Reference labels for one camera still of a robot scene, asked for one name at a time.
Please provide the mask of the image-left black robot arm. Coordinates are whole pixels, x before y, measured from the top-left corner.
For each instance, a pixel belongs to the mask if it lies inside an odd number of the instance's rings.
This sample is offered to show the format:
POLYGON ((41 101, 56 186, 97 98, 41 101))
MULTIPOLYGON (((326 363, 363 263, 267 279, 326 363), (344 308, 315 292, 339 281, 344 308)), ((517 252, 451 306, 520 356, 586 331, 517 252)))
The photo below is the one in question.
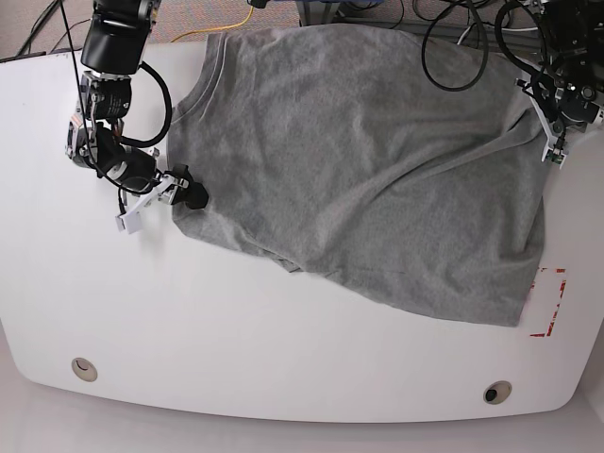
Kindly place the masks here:
POLYGON ((178 164, 162 172, 156 148, 168 134, 173 105, 159 73, 143 61, 147 39, 156 23, 157 1, 96 1, 82 54, 73 64, 78 99, 66 142, 72 163, 95 171, 117 189, 121 230, 140 229, 143 208, 154 201, 202 210, 209 202, 205 187, 188 167, 178 164), (158 84, 164 104, 159 132, 146 141, 124 133, 124 119, 132 101, 131 77, 144 71, 158 84))

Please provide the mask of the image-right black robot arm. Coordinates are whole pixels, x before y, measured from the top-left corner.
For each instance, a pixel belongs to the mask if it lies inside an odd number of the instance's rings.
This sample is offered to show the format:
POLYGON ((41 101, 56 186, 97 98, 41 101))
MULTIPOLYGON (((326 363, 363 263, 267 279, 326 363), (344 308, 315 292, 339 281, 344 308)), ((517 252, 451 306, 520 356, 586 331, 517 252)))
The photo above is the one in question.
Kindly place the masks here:
POLYGON ((571 133, 603 127, 603 3, 506 1, 491 24, 500 52, 528 75, 515 81, 536 109, 546 134, 543 161, 563 165, 571 133), (504 19, 522 9, 534 23, 539 60, 518 58, 504 38, 504 19))

